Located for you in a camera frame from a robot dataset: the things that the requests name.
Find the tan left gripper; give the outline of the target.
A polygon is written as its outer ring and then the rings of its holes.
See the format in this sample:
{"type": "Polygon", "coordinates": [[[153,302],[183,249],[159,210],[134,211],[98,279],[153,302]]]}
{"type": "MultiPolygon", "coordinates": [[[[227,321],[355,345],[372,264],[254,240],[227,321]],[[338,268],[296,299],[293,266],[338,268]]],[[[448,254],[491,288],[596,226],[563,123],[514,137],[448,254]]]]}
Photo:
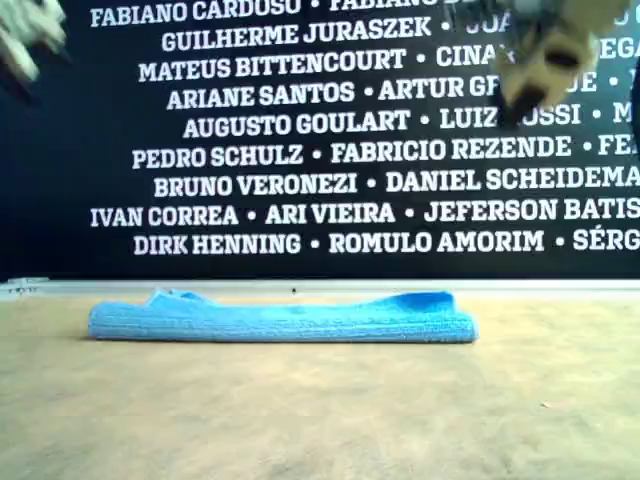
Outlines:
{"type": "Polygon", "coordinates": [[[67,58],[66,14],[59,1],[1,1],[1,61],[20,82],[30,83],[39,68],[29,48],[43,44],[51,53],[67,58]]]}

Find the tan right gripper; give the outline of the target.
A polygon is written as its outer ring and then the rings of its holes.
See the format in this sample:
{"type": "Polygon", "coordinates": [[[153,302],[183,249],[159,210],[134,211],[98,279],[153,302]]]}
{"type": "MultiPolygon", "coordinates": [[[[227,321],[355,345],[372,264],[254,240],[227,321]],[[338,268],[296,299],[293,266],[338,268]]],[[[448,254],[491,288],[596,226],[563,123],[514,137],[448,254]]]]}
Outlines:
{"type": "Polygon", "coordinates": [[[599,39],[629,10],[629,1],[503,1],[514,56],[495,60],[502,118],[523,118],[561,103],[574,80],[592,69],[599,39]]]}

